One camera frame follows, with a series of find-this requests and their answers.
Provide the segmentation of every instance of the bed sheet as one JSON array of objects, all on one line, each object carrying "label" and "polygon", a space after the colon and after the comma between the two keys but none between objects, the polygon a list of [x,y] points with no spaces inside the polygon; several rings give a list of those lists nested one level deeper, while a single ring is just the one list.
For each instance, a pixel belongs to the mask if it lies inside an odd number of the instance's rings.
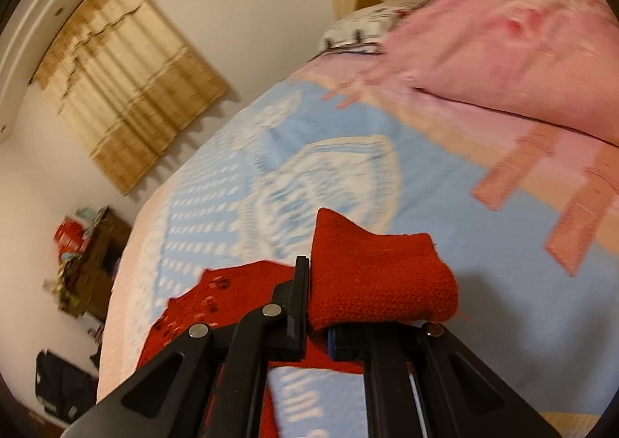
[{"label": "bed sheet", "polygon": [[[236,115],[167,185],[140,247],[129,299],[139,307],[124,321],[116,380],[135,367],[167,300],[204,268],[291,264],[310,254],[316,212],[329,207],[372,232],[428,232],[459,285],[448,327],[555,423],[580,414],[582,429],[564,430],[578,436],[619,381],[617,148],[395,79],[342,82],[370,62],[309,63]],[[359,379],[312,371],[298,376],[320,411],[303,418],[287,404],[290,374],[270,375],[282,436],[366,436],[362,396],[350,389]]]}]

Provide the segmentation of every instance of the printed pattern on bed sheet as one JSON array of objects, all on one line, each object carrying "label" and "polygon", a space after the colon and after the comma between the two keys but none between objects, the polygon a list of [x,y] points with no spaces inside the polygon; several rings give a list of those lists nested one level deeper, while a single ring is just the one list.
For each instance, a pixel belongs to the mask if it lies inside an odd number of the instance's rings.
[{"label": "printed pattern on bed sheet", "polygon": [[[619,378],[619,258],[594,240],[569,277],[545,247],[561,206],[544,197],[559,185],[569,199],[583,184],[571,157],[587,163],[599,147],[583,141],[581,156],[559,140],[555,155],[510,186],[494,210],[475,188],[533,123],[490,112],[480,118],[487,110],[427,95],[338,109],[348,94],[329,99],[330,89],[276,85],[183,168],[152,318],[203,268],[310,254],[316,207],[331,207],[376,232],[428,232],[459,284],[462,317],[450,329],[539,411],[600,413]],[[561,167],[549,169],[548,160]],[[592,345],[595,364],[586,362]],[[321,390],[356,408],[357,399],[328,380]],[[325,419],[299,424],[338,436]]]}]

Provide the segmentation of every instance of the white wall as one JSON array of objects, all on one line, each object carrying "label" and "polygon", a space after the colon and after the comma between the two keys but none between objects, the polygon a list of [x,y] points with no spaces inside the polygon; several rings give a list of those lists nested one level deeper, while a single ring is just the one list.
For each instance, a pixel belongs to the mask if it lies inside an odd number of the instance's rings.
[{"label": "white wall", "polygon": [[315,54],[331,0],[154,0],[233,92],[170,147],[123,198],[30,87],[10,139],[0,144],[0,370],[38,408],[35,356],[49,348],[83,368],[93,344],[41,291],[56,273],[53,232],[77,207],[110,204],[131,222],[144,201],[237,111]]},{"label": "white wall", "polygon": [[36,355],[50,349],[93,372],[97,350],[78,322],[41,289],[58,269],[53,234],[64,213],[38,193],[10,142],[0,147],[0,372],[14,396],[42,408],[34,393]]}]

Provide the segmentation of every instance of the folded red cloth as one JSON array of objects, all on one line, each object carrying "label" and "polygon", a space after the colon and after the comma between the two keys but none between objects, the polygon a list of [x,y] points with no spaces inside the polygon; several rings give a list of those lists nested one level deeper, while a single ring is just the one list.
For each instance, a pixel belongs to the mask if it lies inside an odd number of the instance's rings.
[{"label": "folded red cloth", "polygon": [[[193,289],[170,299],[150,330],[137,367],[196,322],[212,327],[236,323],[267,304],[275,285],[292,279],[293,272],[292,267],[273,262],[205,270]],[[316,333],[345,322],[446,321],[456,313],[457,287],[428,234],[370,234],[344,216],[320,209],[312,243],[309,299],[308,320]],[[358,364],[332,362],[312,341],[305,359],[290,365],[362,372]],[[269,394],[261,437],[277,438]]]}]

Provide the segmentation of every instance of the curtain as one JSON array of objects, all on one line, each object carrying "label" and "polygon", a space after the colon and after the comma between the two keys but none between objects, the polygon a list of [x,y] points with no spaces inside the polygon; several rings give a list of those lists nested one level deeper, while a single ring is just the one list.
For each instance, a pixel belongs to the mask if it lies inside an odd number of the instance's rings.
[{"label": "curtain", "polygon": [[148,0],[84,0],[34,79],[125,195],[228,90]]}]

